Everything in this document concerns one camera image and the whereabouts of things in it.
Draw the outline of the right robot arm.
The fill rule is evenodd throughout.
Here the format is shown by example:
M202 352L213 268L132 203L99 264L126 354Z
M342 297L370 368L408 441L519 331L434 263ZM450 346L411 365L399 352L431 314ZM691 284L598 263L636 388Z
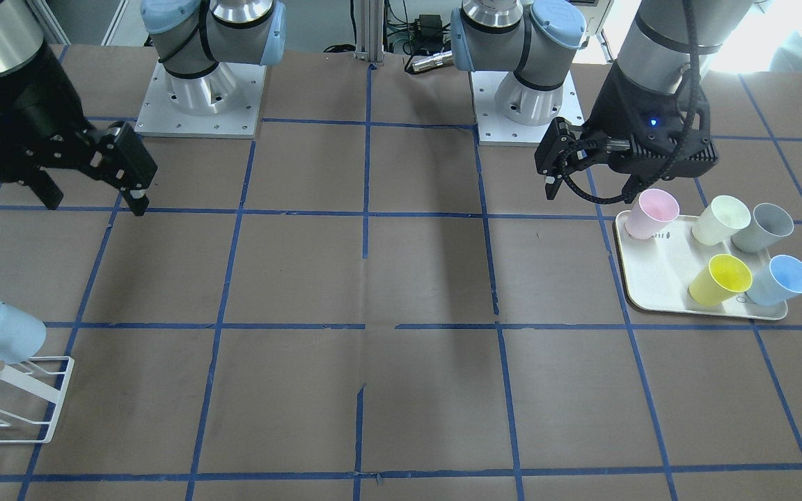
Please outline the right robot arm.
M181 128L248 111L239 67L283 59L286 9L280 1L143 1L144 28L158 51L150 95ZM86 118L81 99L23 1L0 1L0 183L22 184L47 209L63 191L48 169L70 169L119 190L142 216L158 167L134 128Z

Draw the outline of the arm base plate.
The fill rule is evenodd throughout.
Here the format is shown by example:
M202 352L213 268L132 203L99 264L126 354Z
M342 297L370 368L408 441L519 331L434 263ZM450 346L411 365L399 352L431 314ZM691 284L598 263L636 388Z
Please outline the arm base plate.
M550 91L528 88L512 71L471 71L470 79L482 145L535 147L554 118L585 121L571 73Z
M220 63L204 77L179 79L158 63L136 130L146 137L254 139L265 76L265 66Z

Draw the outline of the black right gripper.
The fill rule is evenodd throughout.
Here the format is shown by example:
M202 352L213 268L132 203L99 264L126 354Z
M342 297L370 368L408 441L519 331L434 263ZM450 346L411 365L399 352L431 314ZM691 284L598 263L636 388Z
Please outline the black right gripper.
M39 49L0 75L0 183L25 185L45 209L57 210L64 194L50 168L110 184L135 216L146 212L158 171L130 124L111 123L102 132L89 123L54 52Z

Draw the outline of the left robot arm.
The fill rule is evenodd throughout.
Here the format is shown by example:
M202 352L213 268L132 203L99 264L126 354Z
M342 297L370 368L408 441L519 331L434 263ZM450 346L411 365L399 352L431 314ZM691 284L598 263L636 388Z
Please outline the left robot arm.
M750 7L641 2L582 125L556 108L588 34L575 4L464 1L451 14L450 41L457 69L504 74L494 98L504 117L545 126L534 158L548 200L567 185L592 203L631 203L660 180L700 177L717 164L701 80Z

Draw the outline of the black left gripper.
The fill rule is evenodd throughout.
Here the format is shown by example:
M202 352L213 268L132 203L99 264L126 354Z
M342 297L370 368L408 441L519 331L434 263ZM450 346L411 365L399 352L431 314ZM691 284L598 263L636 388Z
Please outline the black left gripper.
M624 75L618 63L599 92L579 140L593 141L588 155L577 159L569 147L576 142L571 123L554 118L535 150L535 168L544 176L547 200L554 200L567 170L604 163L613 171L645 182L662 169L681 141L678 159L665 177L700 177L719 161L710 134L710 104L702 88L697 89L696 116L689 134L682 133L689 108L691 83L681 83L672 95L639 86Z

